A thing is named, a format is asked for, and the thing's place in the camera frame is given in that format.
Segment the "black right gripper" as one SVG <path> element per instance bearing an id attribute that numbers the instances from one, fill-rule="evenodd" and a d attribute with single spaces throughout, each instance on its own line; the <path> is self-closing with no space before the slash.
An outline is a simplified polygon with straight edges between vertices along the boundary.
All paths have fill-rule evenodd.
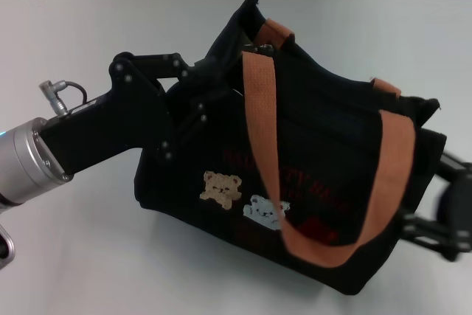
<path id="1" fill-rule="evenodd" d="M 471 227 L 471 177 L 458 178 L 471 163 L 443 152 L 437 170 L 442 179 L 456 179 L 443 192 L 437 208 L 437 221 L 415 214 L 403 216 L 401 239 L 456 262 L 461 254 L 471 253 L 471 233 L 450 227 Z"/>

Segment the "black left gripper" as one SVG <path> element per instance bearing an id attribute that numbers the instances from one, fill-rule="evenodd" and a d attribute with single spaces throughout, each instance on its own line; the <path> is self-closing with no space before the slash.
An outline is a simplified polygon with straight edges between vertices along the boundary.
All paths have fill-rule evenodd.
<path id="1" fill-rule="evenodd" d="M 177 53 L 118 54 L 108 68 L 111 89 L 47 121 L 40 137 L 68 175 L 132 148 L 148 149 L 161 163 L 191 162 L 205 148 L 211 110 L 229 95 L 214 55 L 193 65 Z M 183 86 L 164 91 L 158 79 Z"/>

